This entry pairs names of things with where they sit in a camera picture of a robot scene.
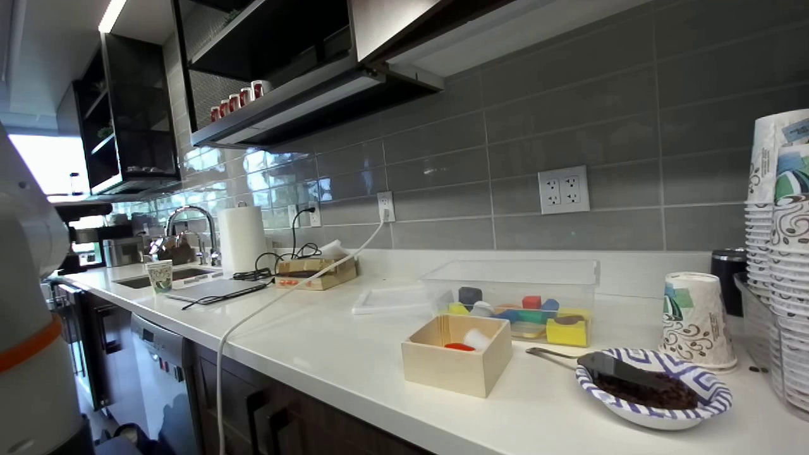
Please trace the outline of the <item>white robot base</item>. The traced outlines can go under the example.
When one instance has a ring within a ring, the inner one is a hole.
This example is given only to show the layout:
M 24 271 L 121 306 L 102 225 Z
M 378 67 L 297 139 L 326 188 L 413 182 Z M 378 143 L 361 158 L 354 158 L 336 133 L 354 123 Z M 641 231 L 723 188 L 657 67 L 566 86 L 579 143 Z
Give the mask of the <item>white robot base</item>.
M 68 249 L 68 228 L 0 126 L 0 455 L 88 455 L 63 324 L 40 279 Z

